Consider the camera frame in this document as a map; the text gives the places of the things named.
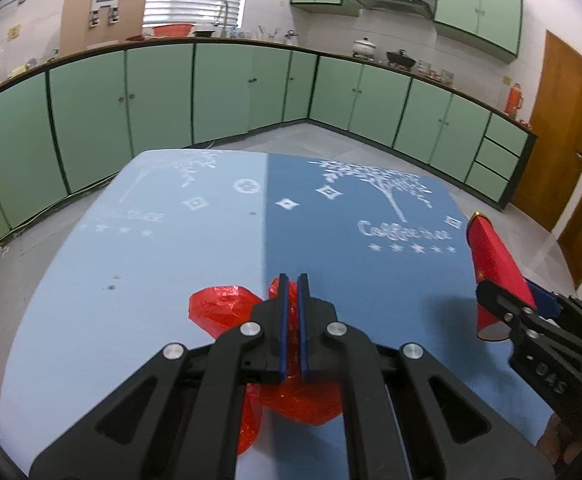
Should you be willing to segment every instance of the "table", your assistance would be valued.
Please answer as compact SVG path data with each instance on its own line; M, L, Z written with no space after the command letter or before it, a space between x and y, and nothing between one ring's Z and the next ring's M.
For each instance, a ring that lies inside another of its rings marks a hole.
M5 371L0 443L33 459L162 346L212 338L189 296L285 272L343 322L422 344L534 442L550 408L508 366L510 342L475 337L466 218L436 178L221 150L132 160L78 223L23 317ZM341 416L314 428L264 410L239 479L347 476Z

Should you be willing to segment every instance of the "wall outlet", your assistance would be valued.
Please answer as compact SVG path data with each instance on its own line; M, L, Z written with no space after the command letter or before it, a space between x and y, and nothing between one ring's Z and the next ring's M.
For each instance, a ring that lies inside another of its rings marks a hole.
M10 40L14 40L15 38L17 38L20 35L21 28L22 26L19 23L15 25L15 27L11 27L8 30L7 38L9 38Z

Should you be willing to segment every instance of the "silver screw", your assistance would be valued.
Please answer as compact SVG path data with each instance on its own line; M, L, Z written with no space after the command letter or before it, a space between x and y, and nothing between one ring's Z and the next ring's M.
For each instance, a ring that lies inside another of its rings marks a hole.
M171 343L164 347L162 355L171 361L173 361L173 359L180 359L184 355L184 347L178 343Z
M409 359L420 359L424 355L424 349L417 343L404 345L402 353Z
M246 323L242 323L242 326L240 327L240 332L242 332L242 335L249 337L258 335L260 330L262 330L262 327L255 321L247 321Z
M344 323L340 323L339 321L334 321L333 323L329 323L327 325L327 332L336 337L340 337L346 333L346 325Z

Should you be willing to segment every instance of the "gray floor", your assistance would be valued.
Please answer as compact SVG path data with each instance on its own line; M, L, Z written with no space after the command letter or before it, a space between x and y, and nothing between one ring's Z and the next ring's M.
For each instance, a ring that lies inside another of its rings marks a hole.
M362 142L310 124L278 128L221 149L282 153L428 174L414 165ZM575 295L562 250L555 238L514 206L498 212L447 184L459 209L468 217L484 213L513 255L522 273L547 290ZM75 224L97 198L94 192L54 213L0 250L0 391L4 369L18 326L37 284Z

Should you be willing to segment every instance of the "white pot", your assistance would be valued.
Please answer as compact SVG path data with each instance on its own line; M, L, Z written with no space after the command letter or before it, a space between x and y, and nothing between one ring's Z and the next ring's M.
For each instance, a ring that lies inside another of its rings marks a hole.
M375 57L375 45L368 38L353 42L353 54L358 56Z

